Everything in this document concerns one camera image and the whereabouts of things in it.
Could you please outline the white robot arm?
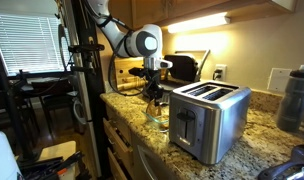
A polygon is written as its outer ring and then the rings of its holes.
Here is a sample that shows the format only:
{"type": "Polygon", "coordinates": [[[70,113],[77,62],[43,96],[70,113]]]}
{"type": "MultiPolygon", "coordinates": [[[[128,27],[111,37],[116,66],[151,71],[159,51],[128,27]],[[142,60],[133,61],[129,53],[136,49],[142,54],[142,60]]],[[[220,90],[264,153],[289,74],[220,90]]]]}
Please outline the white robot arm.
{"type": "Polygon", "coordinates": [[[146,93],[151,99],[160,99],[164,88],[159,84],[160,69],[168,69],[173,63],[163,59],[162,31],[154,24],[146,24],[133,31],[114,18],[108,9],[109,0],[83,0],[86,10],[97,27],[108,39],[113,53],[120,58],[142,57],[143,76],[148,81],[146,93]]]}

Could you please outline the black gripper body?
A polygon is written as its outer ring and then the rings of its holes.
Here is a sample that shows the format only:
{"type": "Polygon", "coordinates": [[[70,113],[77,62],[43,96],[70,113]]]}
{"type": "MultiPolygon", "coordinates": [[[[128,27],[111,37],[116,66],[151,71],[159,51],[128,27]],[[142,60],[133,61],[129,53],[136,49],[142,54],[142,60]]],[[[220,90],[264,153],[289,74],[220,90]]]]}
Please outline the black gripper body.
{"type": "Polygon", "coordinates": [[[161,99],[164,88],[160,85],[160,71],[149,70],[147,68],[134,67],[129,70],[129,73],[140,78],[145,78],[147,83],[144,86],[143,92],[151,99],[161,99]]]}

